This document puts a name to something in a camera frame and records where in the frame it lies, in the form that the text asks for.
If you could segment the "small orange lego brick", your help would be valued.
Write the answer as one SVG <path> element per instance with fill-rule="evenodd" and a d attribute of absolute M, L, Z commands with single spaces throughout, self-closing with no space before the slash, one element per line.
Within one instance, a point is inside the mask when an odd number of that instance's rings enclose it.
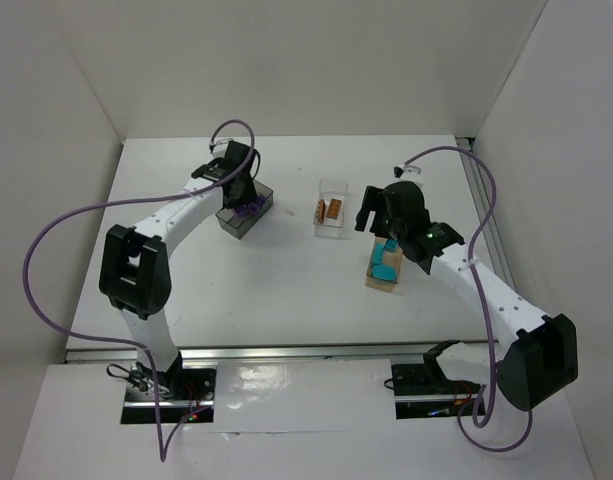
<path fill-rule="evenodd" d="M 315 209 L 314 222 L 318 225 L 324 223 L 326 218 L 327 204 L 324 199 L 319 199 Z"/>

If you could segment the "small teal lego brick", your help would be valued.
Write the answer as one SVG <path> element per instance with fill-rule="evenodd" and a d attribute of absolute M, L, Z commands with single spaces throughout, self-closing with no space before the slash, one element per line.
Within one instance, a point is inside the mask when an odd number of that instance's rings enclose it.
<path fill-rule="evenodd" d="M 398 248 L 396 240 L 389 239 L 385 242 L 385 249 L 389 252 L 394 252 Z"/>

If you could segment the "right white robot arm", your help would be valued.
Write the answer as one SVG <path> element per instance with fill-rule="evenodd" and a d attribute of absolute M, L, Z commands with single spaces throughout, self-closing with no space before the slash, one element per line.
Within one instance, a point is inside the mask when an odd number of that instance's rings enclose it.
<path fill-rule="evenodd" d="M 521 411 L 533 409 L 577 379 L 574 323 L 564 314 L 550 316 L 521 299 L 469 254 L 464 238 L 455 229 L 431 220 L 415 183 L 367 187 L 355 228 L 396 241 L 408 260 L 490 321 L 501 359 L 491 361 L 488 349 L 451 343 L 436 353 L 444 377 L 495 383 L 505 399 Z"/>

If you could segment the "teal rounded lego brick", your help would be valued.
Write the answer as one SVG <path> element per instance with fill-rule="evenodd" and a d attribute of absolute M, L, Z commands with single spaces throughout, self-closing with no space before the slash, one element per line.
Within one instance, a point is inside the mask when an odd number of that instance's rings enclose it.
<path fill-rule="evenodd" d="M 376 265 L 371 267 L 370 277 L 387 283 L 395 283 L 397 281 L 397 270 L 389 265 Z"/>

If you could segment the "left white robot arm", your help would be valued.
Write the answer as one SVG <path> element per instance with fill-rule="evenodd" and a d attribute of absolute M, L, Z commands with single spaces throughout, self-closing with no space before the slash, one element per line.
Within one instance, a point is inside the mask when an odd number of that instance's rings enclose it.
<path fill-rule="evenodd" d="M 137 370 L 168 395 L 181 388 L 183 370 L 165 315 L 172 293 L 170 257 L 205 219 L 257 201 L 251 168 L 259 162 L 256 149 L 230 140 L 191 173 L 179 199 L 130 227 L 117 224 L 106 234 L 99 289 L 120 312 L 131 339 L 142 345 Z"/>

